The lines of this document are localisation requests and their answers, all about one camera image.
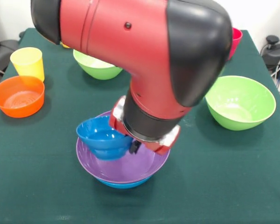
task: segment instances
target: plastic cup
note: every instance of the plastic cup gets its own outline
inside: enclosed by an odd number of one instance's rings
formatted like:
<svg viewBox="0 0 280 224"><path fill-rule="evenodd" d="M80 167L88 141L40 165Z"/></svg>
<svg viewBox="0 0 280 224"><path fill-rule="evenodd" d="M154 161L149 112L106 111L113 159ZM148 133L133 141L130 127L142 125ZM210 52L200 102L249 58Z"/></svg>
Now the plastic cup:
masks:
<svg viewBox="0 0 280 224"><path fill-rule="evenodd" d="M237 50L238 44L241 42L242 37L243 37L242 31L236 28L232 28L232 44L231 44L231 50L229 53L228 60L230 60L234 55L235 51Z"/></svg>
<svg viewBox="0 0 280 224"><path fill-rule="evenodd" d="M233 131L261 124L276 109L273 94L263 84L241 76L219 77L205 98L214 119Z"/></svg>
<svg viewBox="0 0 280 224"><path fill-rule="evenodd" d="M130 148L133 139L109 126L110 116L82 122L76 129L79 138L100 160L117 160Z"/></svg>
<svg viewBox="0 0 280 224"><path fill-rule="evenodd" d="M42 51L38 48L21 48L16 50L10 56L10 61L13 63L19 76L33 76L45 80Z"/></svg>

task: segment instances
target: green tablecloth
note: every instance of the green tablecloth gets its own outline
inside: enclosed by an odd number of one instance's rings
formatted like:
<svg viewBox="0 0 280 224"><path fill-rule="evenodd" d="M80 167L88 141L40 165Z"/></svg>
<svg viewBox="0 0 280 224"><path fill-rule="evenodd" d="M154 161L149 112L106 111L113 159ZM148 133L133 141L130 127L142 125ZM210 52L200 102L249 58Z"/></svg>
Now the green tablecloth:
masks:
<svg viewBox="0 0 280 224"><path fill-rule="evenodd" d="M164 167L145 184L109 188L76 156L76 126L110 110L126 93L129 75L109 81L85 74L72 50L28 29L21 47L43 52L46 97L35 115L0 111L0 223L280 224L280 95L249 34L224 75L251 77L277 100L275 114L247 131L223 129L205 102L181 122ZM9 66L4 78L15 76Z"/></svg>

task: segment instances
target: plastic bowl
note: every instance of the plastic bowl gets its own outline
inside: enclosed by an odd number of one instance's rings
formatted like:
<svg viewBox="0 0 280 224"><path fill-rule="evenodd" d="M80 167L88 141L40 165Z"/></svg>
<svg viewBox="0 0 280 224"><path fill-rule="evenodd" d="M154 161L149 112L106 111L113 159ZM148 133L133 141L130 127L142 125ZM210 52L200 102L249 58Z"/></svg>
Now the plastic bowl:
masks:
<svg viewBox="0 0 280 224"><path fill-rule="evenodd" d="M32 76L15 76L0 83L0 109L9 117L24 118L38 112L45 86Z"/></svg>
<svg viewBox="0 0 280 224"><path fill-rule="evenodd" d="M219 77L205 98L214 119L233 131L261 124L276 109L276 100L264 85L241 76Z"/></svg>
<svg viewBox="0 0 280 224"><path fill-rule="evenodd" d="M80 138L76 145L77 157L82 167L100 182L114 188L127 189L139 186L154 175L166 162L170 150L165 155L141 145L137 154L126 152L125 156L115 161L102 161L88 150Z"/></svg>
<svg viewBox="0 0 280 224"><path fill-rule="evenodd" d="M81 68L90 76L100 79L107 80L116 77L122 68L118 68L107 62L103 62L94 57L85 55L77 50L73 50L75 60L81 66Z"/></svg>
<svg viewBox="0 0 280 224"><path fill-rule="evenodd" d="M82 122L76 129L79 138L100 160L117 160L126 154L133 139L109 126L109 115Z"/></svg>

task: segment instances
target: bowl rim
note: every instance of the bowl rim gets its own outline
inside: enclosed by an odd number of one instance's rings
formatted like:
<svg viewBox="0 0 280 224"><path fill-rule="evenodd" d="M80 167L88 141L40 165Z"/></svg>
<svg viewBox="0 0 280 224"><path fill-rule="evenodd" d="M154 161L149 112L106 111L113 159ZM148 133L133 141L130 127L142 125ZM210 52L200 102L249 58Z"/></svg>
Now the bowl rim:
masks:
<svg viewBox="0 0 280 224"><path fill-rule="evenodd" d="M29 77L29 78L35 79L35 80L39 81L42 84L42 92L39 95L39 97L36 100L34 100L32 103L27 104L25 106L20 106L20 107L17 107L17 108L9 108L9 107L4 107L4 106L0 105L0 108L5 109L5 110L18 110L18 109L22 109L22 108L25 108L25 107L35 103L36 101L38 101L44 95L44 93L45 93L45 84L40 79L38 79L38 78L36 78L34 76L19 76L19 75L13 76L13 77L7 78L7 79L3 80L2 82L0 82L0 85L2 83L6 82L6 81L10 81L11 79L18 79L18 78L22 78L22 77L23 78Z"/></svg>
<svg viewBox="0 0 280 224"><path fill-rule="evenodd" d="M240 37L238 37L238 38L232 38L233 41L237 41L237 40L239 40L239 39L241 39L241 38L243 37L243 32L242 32L240 29L237 29L237 28L235 28L235 27L232 27L232 30L239 31L240 34L241 34Z"/></svg>
<svg viewBox="0 0 280 224"><path fill-rule="evenodd" d="M99 116L96 116L96 117L93 117L93 118L89 118L89 119L87 119L87 120L84 120L83 122L81 122L77 127L76 127L76 133L77 133L77 135L78 135L78 137L80 138L80 139L83 139L83 140L88 140L88 138L84 138L84 137L82 137L82 136L80 136L80 134L78 133L78 128L83 124L83 123L85 123L85 122L87 122L87 121L89 121L89 120L92 120L92 119L99 119L99 118L102 118L102 117L109 117L110 115L103 115L103 116L101 116L101 115L99 115ZM123 138L127 138L127 137L130 137L130 136L128 136L128 135L123 135L122 134L122 137L120 138L120 139L123 139ZM95 139L91 139L91 141L93 141L93 142L102 142L102 141L105 141L105 140L95 140Z"/></svg>
<svg viewBox="0 0 280 224"><path fill-rule="evenodd" d="M27 49L32 49L32 50L35 50L37 51L37 53L39 54L39 57L37 59L35 59L34 61L32 62L29 62L29 63L17 63L14 59L15 55L18 54L20 51L24 51L24 50L27 50ZM25 65L29 65L29 64L33 64L35 62L38 62L40 59L42 58L42 51L39 49L39 48L36 48L36 47L23 47L23 48L19 48L17 50L15 50L9 57L9 60L12 62L12 63L15 63L17 65L20 65L20 66L25 66Z"/></svg>
<svg viewBox="0 0 280 224"><path fill-rule="evenodd" d="M222 113L220 113L220 112L218 112L217 110L214 109L213 105L208 101L208 97L207 97L208 92L207 92L206 95L205 95L206 102L216 113L218 113L220 116L222 116L222 117L224 117L226 119L229 119L229 120L232 120L232 121L236 121L236 122L240 122L240 123L249 123L249 124L258 123L258 122L267 120L268 118L270 118L275 113L275 110L276 110L276 99L275 99L274 95L272 94L272 92L265 85L263 85L262 83L254 80L252 78L248 78L248 77L244 77L244 76L234 76L234 75L233 76L221 76L218 79L230 78L230 77L247 79L247 80L250 80L250 81L255 82L256 84L262 86L270 94L270 96L272 97L272 99L274 101L274 108L273 108L272 112L269 115L267 115L266 117L264 117L263 119L253 120L253 121L242 121L242 120L238 120L238 119L230 119L230 118L226 117L225 115L223 115Z"/></svg>
<svg viewBox="0 0 280 224"><path fill-rule="evenodd" d="M114 68L114 67L116 67L114 64L108 63L108 64L111 65L110 67L106 67L106 68L94 68L94 67L91 67L91 66L89 66L89 65L86 65L85 63L80 62L80 60L77 59L77 57L76 57L77 55L76 55L76 54L83 54L83 55L86 55L86 54L84 54L84 53L82 53L82 52L80 52L80 51L78 51L78 50L75 50L75 49L73 50L73 56L74 56L75 60L76 60L79 64L81 64L81 65L83 65L83 66L86 66L86 67L88 67L88 68L91 68L91 69L109 69L109 68ZM92 57L92 56L90 56L90 55L86 55L86 56L99 60L98 58Z"/></svg>

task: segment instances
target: red robot arm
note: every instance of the red robot arm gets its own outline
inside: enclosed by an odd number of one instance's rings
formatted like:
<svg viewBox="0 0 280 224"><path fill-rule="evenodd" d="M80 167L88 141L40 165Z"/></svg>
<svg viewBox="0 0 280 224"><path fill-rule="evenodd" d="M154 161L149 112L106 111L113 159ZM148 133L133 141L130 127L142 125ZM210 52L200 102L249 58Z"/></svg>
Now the red robot arm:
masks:
<svg viewBox="0 0 280 224"><path fill-rule="evenodd" d="M131 74L110 125L159 154L215 82L232 41L228 14L211 0L31 0L31 11L47 39Z"/></svg>

